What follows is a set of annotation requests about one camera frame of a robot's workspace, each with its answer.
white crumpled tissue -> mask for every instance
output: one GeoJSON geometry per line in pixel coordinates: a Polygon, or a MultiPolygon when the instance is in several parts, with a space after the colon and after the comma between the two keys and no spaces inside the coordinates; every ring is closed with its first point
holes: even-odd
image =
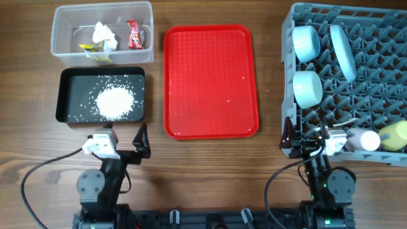
{"type": "Polygon", "coordinates": [[[117,49],[117,40],[114,38],[114,33],[101,22],[96,23],[92,40],[94,43],[104,41],[103,50],[105,52],[115,51],[117,49]]]}

gray dish rack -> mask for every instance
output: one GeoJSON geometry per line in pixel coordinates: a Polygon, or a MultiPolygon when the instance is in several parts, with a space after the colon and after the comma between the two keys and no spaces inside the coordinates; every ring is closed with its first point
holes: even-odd
{"type": "MultiPolygon", "coordinates": [[[[382,127],[407,119],[407,11],[377,8],[296,3],[281,28],[285,90],[281,105],[282,131],[289,116],[301,139],[314,139],[314,128],[323,114],[330,123],[358,118],[350,127],[378,132],[382,127]],[[311,25],[319,35],[321,52],[309,62],[300,62],[293,50],[293,28],[311,25]],[[340,25],[347,35],[355,58],[357,78],[348,83],[339,67],[329,33],[330,25],[340,25]],[[301,109],[293,94],[296,71],[315,71],[321,79],[322,102],[301,109]]],[[[290,150],[283,149],[288,156],[290,150]]],[[[407,148],[398,152],[380,147],[376,151],[343,149],[331,161],[364,160],[407,167],[407,148]]]]}

white plate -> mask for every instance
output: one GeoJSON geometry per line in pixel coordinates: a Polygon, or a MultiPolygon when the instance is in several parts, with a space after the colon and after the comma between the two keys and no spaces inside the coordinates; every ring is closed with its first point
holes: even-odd
{"type": "Polygon", "coordinates": [[[356,79],[356,66],[348,38],[339,25],[331,25],[331,38],[339,66],[348,82],[356,79]]]}

wooden table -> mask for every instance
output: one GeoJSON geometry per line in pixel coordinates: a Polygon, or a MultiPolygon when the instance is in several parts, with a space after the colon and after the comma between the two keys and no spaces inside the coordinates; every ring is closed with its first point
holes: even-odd
{"type": "MultiPolygon", "coordinates": [[[[55,119],[59,77],[66,68],[50,53],[55,9],[79,0],[11,0],[0,3],[0,228],[38,227],[20,194],[24,174],[38,162],[78,149],[100,127],[68,127],[55,119]]],[[[133,188],[119,202],[133,210],[263,210],[267,179],[292,163],[278,148],[284,67],[280,30],[293,1],[153,1],[156,60],[147,72],[146,122],[152,157],[128,168],[133,188]],[[175,141],[162,128],[163,36],[175,25],[243,24],[252,33],[261,126],[247,139],[175,141]]],[[[406,1],[326,1],[327,4],[407,9],[406,1]]],[[[132,149],[140,124],[114,128],[121,149],[132,149]]],[[[358,228],[407,227],[407,170],[382,163],[341,163],[357,174],[354,212],[358,228]]],[[[49,228],[70,228],[80,210],[76,180],[100,162],[83,154],[31,175],[26,194],[49,228]]],[[[310,199],[294,169],[270,188],[270,204],[295,207],[310,199]]]]}

black tray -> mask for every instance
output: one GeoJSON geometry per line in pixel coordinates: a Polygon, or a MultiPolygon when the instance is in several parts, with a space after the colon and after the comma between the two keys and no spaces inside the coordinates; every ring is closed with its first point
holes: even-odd
{"type": "Polygon", "coordinates": [[[144,117],[144,86],[141,67],[65,69],[61,73],[55,117],[62,123],[141,121],[144,117]],[[96,97],[111,83],[126,87],[134,95],[132,111],[117,120],[108,120],[96,111],[96,97]]]}

